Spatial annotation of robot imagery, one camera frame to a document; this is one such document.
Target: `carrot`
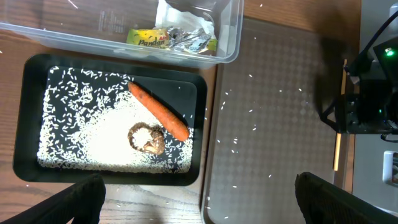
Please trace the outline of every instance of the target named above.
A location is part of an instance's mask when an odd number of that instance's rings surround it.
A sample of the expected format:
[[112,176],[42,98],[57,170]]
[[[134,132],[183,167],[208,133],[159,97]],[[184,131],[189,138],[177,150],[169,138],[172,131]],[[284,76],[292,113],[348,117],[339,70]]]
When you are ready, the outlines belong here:
[[188,139],[188,128],[163,104],[132,82],[129,83],[129,90],[163,124],[164,128],[172,136],[180,141]]

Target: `wooden surface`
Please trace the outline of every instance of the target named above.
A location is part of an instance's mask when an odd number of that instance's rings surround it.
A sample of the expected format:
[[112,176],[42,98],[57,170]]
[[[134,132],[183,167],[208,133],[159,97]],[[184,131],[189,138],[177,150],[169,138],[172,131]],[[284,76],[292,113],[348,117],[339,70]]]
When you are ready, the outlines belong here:
[[[29,7],[32,0],[19,2],[24,3],[21,7]],[[244,10],[245,16],[318,32],[343,40],[354,48],[359,43],[360,0],[246,0]],[[32,26],[36,24],[34,16],[35,11],[23,14]],[[70,185],[27,183],[12,171],[24,62],[39,53],[128,61],[48,49],[4,30],[0,30],[0,51],[0,221],[3,221]],[[208,84],[205,133],[208,133],[213,104],[215,71],[215,68],[201,71]],[[205,134],[202,169],[194,184],[188,187],[107,185],[101,223],[201,223],[199,203],[207,139]]]

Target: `snack package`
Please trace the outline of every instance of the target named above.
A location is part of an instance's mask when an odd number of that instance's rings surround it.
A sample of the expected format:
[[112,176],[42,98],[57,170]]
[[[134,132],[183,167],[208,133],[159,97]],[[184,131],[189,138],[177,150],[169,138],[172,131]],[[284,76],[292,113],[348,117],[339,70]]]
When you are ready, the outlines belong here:
[[165,49],[169,46],[169,35],[166,29],[130,29],[126,43]]

